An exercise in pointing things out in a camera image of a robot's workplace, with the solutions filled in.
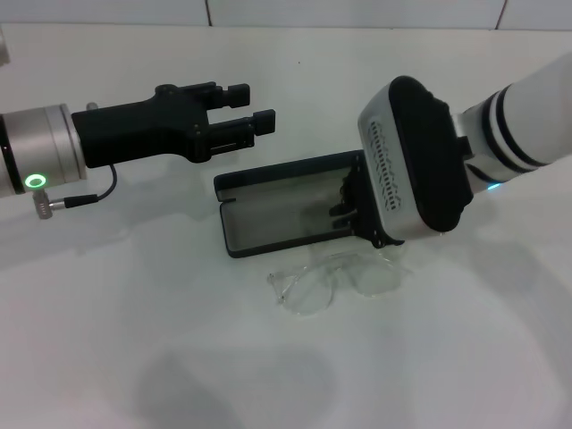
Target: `white surface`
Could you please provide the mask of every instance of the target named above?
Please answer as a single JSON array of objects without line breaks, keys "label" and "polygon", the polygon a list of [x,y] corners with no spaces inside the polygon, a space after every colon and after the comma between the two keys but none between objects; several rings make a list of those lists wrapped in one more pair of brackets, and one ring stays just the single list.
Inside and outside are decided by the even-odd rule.
[{"label": "white surface", "polygon": [[[384,299],[338,290],[315,318],[265,277],[321,247],[227,257],[216,174],[359,147],[397,75],[460,111],[572,50],[572,34],[4,28],[0,112],[138,101],[162,83],[247,82],[275,108],[253,149],[118,166],[105,202],[35,219],[0,200],[0,423],[11,428],[564,429],[572,423],[571,160],[481,194],[412,243]],[[106,169],[53,197],[104,189]],[[330,243],[331,247],[352,240]]]},{"label": "white surface", "polygon": [[569,0],[509,0],[501,29],[572,29]]},{"label": "white surface", "polygon": [[2,0],[0,22],[208,25],[205,0]]},{"label": "white surface", "polygon": [[215,26],[494,29],[503,0],[209,0]]}]

